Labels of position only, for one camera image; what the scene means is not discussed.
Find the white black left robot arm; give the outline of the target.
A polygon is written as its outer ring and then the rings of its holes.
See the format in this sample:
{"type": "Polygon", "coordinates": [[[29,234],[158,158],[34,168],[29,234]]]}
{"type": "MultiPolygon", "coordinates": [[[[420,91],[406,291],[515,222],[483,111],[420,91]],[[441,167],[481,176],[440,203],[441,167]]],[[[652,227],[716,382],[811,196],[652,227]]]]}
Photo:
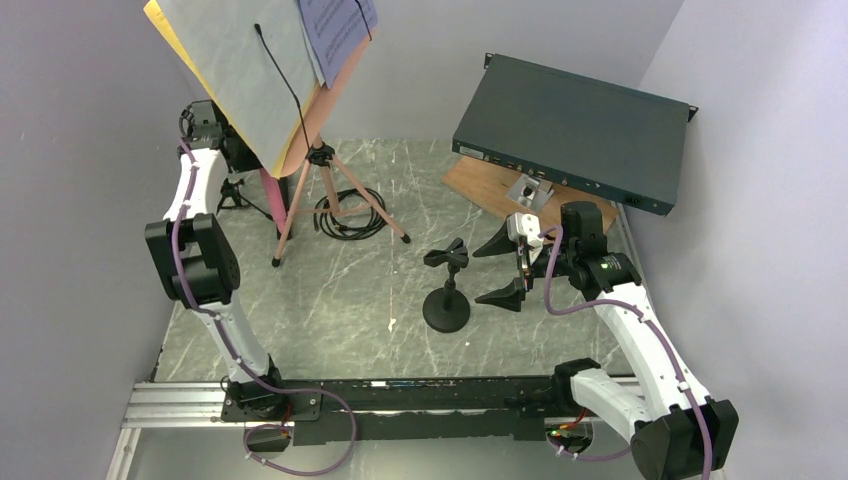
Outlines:
{"type": "Polygon", "coordinates": [[[229,174],[255,167],[256,156],[212,100],[178,117],[180,177],[162,220],[144,230],[165,294],[200,319],[223,357],[226,401],[264,420],[281,419],[290,400],[270,354],[240,303],[241,271],[217,212],[231,191],[229,174]]]}

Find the black silver handheld microphone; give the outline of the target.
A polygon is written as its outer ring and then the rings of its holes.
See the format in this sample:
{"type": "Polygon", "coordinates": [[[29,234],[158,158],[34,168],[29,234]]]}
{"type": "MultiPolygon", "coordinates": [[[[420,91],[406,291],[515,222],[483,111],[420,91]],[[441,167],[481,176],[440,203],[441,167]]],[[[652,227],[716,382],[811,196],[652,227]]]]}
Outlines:
{"type": "Polygon", "coordinates": [[[275,178],[272,181],[272,211],[275,215],[277,238],[283,236],[283,230],[287,225],[290,209],[289,180],[286,177],[275,178]]]}

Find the pink small microphone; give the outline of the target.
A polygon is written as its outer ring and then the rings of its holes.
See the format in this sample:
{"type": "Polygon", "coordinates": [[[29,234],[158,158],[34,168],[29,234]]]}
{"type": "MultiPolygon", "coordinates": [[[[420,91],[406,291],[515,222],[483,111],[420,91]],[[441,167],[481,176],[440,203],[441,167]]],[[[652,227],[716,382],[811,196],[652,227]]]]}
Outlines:
{"type": "Polygon", "coordinates": [[[286,178],[276,178],[264,169],[259,169],[260,179],[270,207],[270,214],[282,233],[287,221],[288,182],[286,178]]]}

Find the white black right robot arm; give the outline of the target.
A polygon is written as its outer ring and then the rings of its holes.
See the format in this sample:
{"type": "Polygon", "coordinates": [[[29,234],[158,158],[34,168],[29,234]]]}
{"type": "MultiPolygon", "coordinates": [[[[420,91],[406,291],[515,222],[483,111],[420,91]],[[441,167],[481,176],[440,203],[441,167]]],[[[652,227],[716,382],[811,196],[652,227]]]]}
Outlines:
{"type": "Polygon", "coordinates": [[[645,479],[710,478],[724,466],[739,423],[728,400],[716,400],[687,367],[653,311],[631,259],[608,248],[603,215],[591,201],[565,203],[561,221],[542,228],[535,214],[514,213],[474,251],[513,254],[518,274],[477,303],[518,312],[536,280],[552,316],[595,310],[612,332],[641,388],[635,394],[598,362],[556,366],[551,387],[533,395],[564,415],[595,414],[628,444],[645,479]]]}

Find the black tripod mic stand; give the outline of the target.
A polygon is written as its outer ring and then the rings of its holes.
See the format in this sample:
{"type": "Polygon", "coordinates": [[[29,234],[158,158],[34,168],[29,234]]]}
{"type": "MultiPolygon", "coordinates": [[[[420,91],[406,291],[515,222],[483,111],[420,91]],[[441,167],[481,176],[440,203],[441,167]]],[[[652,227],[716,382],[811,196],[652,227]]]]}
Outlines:
{"type": "MultiPolygon", "coordinates": [[[[213,150],[219,150],[221,128],[224,126],[232,125],[212,100],[200,100],[188,104],[180,113],[178,120],[180,137],[192,149],[211,148],[213,150]]],[[[218,202],[217,210],[234,210],[251,207],[271,221],[272,216],[270,213],[260,208],[241,193],[240,187],[245,185],[245,180],[243,178],[230,180],[233,174],[243,173],[230,173],[228,171],[228,176],[223,180],[221,187],[222,198],[218,202]]]]}

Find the black round-base mic stand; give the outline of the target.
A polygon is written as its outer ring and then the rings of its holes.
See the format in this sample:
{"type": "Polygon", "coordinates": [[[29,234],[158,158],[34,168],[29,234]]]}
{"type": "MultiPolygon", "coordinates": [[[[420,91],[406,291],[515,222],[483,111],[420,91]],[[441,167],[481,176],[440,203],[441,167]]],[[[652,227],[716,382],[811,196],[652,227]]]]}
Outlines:
{"type": "Polygon", "coordinates": [[[455,276],[469,264],[464,240],[455,238],[442,250],[428,251],[423,262],[434,268],[445,264],[448,278],[444,285],[431,291],[424,300],[422,314],[427,325],[440,333],[455,333],[466,326],[471,316],[467,297],[457,289],[455,276]]]}

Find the pink tripod music stand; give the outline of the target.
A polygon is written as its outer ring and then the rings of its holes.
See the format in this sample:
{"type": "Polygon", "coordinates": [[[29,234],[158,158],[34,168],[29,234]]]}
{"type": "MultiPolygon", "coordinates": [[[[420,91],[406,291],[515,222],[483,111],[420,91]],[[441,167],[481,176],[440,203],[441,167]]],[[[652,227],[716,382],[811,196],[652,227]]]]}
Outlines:
{"type": "Polygon", "coordinates": [[[332,217],[340,217],[358,213],[367,208],[372,208],[378,216],[384,220],[388,227],[406,244],[411,242],[410,236],[391,217],[386,209],[379,205],[376,198],[367,191],[349,168],[339,159],[335,150],[331,148],[321,137],[321,129],[329,119],[338,99],[343,93],[347,83],[352,77],[355,68],[362,59],[370,40],[364,39],[353,51],[347,62],[339,73],[335,84],[331,88],[317,86],[307,102],[305,114],[300,120],[300,126],[305,129],[303,135],[294,135],[285,155],[279,159],[272,170],[276,178],[288,177],[297,173],[298,182],[290,202],[287,225],[283,230],[283,236],[278,239],[276,251],[271,257],[271,266],[274,268],[282,264],[283,253],[287,238],[294,225],[295,218],[300,214],[323,214],[332,217]],[[332,171],[338,170],[354,187],[355,191],[363,196],[365,203],[361,206],[344,210],[340,207],[337,190],[335,188],[332,171]],[[325,187],[327,208],[306,209],[300,206],[301,196],[304,192],[306,181],[310,173],[316,170],[321,174],[325,187]]]}

